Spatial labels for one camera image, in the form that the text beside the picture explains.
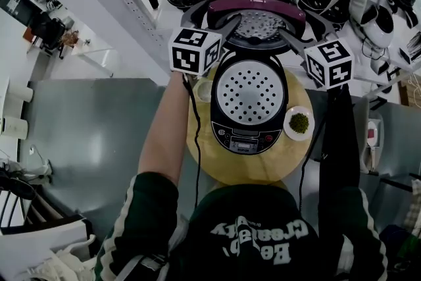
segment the white plate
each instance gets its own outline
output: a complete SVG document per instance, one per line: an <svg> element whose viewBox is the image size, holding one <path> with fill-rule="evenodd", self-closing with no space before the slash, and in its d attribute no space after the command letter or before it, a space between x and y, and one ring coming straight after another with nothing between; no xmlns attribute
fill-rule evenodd
<svg viewBox="0 0 421 281"><path fill-rule="evenodd" d="M291 117L298 113L304 114L309 118L309 127L307 128L307 131L304 134L299 134L298 132L295 132L289 126L289 122L291 122ZM313 135L313 131L314 131L314 117L311 111L301 106L290 108L290 110L287 111L287 113L285 114L285 120L284 120L284 132L287 134L289 138L291 138L294 141L305 141Z"/></svg>

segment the yellow round tabletop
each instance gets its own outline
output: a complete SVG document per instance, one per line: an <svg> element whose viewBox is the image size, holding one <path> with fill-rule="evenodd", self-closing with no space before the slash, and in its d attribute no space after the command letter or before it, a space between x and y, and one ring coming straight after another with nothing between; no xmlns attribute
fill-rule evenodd
<svg viewBox="0 0 421 281"><path fill-rule="evenodd" d="M289 102L287 110L295 106L303 106L312 111L307 92L296 77L286 69ZM201 79L194 87L197 112L201 120L198 143L201 149L202 169L227 185L236 184L270 184L277 182L291 173L307 153L311 138L305 141L293 141L285 132L281 133L277 142L268 150L258 155L239 155L225 149L216 140L211 125L211 104L201 102L197 98L196 89L204 80L213 80L216 68L212 69L207 79ZM193 158L198 160L198 152L194 142L197 121L190 102L189 124L187 128L187 146Z"/></svg>

